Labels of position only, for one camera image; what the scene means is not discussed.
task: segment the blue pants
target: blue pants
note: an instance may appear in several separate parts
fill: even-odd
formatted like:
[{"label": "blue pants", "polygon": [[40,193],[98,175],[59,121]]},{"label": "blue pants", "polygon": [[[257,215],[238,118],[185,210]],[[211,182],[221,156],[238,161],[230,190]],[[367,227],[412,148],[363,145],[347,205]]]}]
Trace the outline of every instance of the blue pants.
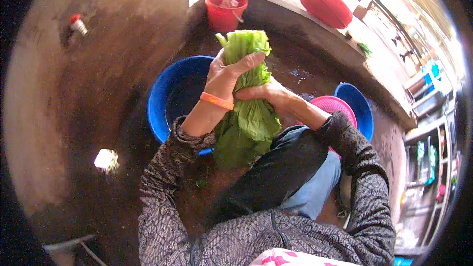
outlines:
[{"label": "blue pants", "polygon": [[340,160],[307,126],[285,129],[229,190],[212,215],[214,222],[271,208],[284,208],[315,220],[340,179]]}]

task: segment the white light spot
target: white light spot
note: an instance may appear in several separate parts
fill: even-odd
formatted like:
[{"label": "white light spot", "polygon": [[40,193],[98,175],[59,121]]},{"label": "white light spot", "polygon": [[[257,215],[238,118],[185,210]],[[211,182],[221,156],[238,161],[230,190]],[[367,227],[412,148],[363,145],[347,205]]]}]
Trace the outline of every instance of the white light spot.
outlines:
[{"label": "white light spot", "polygon": [[118,153],[110,149],[100,149],[94,164],[97,168],[103,169],[108,174],[120,166],[118,164]]}]

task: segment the red bucket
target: red bucket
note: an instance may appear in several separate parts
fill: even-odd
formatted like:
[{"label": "red bucket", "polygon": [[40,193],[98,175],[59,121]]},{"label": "red bucket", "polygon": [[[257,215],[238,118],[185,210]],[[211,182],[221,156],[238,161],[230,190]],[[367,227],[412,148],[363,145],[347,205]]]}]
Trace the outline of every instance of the red bucket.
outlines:
[{"label": "red bucket", "polygon": [[220,7],[222,0],[205,0],[207,14],[209,15],[209,26],[216,32],[230,32],[238,27],[238,19],[248,6],[248,0],[236,0],[239,7]]}]

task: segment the patterned jacket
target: patterned jacket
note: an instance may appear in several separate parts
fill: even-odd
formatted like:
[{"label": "patterned jacket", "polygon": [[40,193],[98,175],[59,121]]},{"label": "patterned jacket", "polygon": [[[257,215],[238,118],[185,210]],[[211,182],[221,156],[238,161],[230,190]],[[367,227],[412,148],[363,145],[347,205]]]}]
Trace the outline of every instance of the patterned jacket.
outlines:
[{"label": "patterned jacket", "polygon": [[263,251],[286,248],[360,265],[393,265],[394,229],[388,180],[376,151],[341,112],[317,130],[353,176],[352,215],[346,230],[272,209],[219,223],[190,241],[173,196],[183,168],[215,141],[214,133],[189,137],[178,118],[141,177],[145,207],[139,217],[142,265],[248,265]]}]

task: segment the wet floor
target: wet floor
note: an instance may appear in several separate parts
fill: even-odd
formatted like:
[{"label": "wet floor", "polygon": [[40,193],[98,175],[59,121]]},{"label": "wet floor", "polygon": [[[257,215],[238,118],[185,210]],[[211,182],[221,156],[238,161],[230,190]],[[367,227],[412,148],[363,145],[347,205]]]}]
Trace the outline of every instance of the wet floor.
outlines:
[{"label": "wet floor", "polygon": [[[340,81],[350,81],[343,76],[343,72],[337,70],[336,62],[324,53],[308,54],[301,45],[293,44],[272,31],[268,31],[268,37],[273,48],[272,54],[266,60],[269,70],[284,86],[306,100],[331,95]],[[171,62],[187,56],[215,56],[219,50],[220,45],[214,38],[214,33],[205,26],[198,26]],[[78,135],[74,137],[76,143],[69,146],[68,153],[70,165],[74,167],[70,169],[69,176],[77,180],[73,183],[74,187],[70,187],[71,197],[64,204],[51,205],[47,210],[32,216],[33,227],[43,243],[97,233],[102,249],[100,254],[105,262],[110,265],[139,264],[139,177],[159,147],[147,121],[147,97],[148,92],[144,88],[135,89],[129,97],[109,97],[112,104],[114,100],[127,101],[126,110],[122,115],[110,117],[110,120],[101,119],[103,125],[94,126],[111,130],[109,135],[113,138],[113,143],[108,145],[100,144],[105,142],[102,139],[90,137],[93,133],[90,129],[92,126],[87,124],[90,118],[79,115],[93,111],[84,112],[82,109],[75,112],[77,115],[73,116],[74,124],[71,125],[75,125],[77,129],[74,133]],[[89,102],[82,101],[80,107],[96,107]],[[399,152],[404,151],[404,147],[401,148],[400,145],[402,131],[375,103],[372,104],[372,109],[375,120],[372,143],[380,153],[381,162],[388,169],[392,189],[391,202],[395,204],[394,195],[397,195],[398,190],[396,183],[400,169],[404,168],[399,159],[402,158]],[[284,121],[284,126],[293,123],[294,121],[290,120]],[[94,159],[100,148],[112,148],[118,152],[120,168],[115,174],[106,174],[95,168]],[[207,168],[209,166],[212,167],[212,159],[203,158],[195,167],[189,168],[194,172],[187,175],[182,190],[177,194],[176,205],[191,235],[205,229],[206,208],[215,193],[231,185],[244,172],[223,175],[213,168]],[[209,174],[208,185],[204,189],[198,189],[195,179],[202,173]],[[343,220],[336,218],[337,209],[332,193],[318,221],[342,226]]]}]

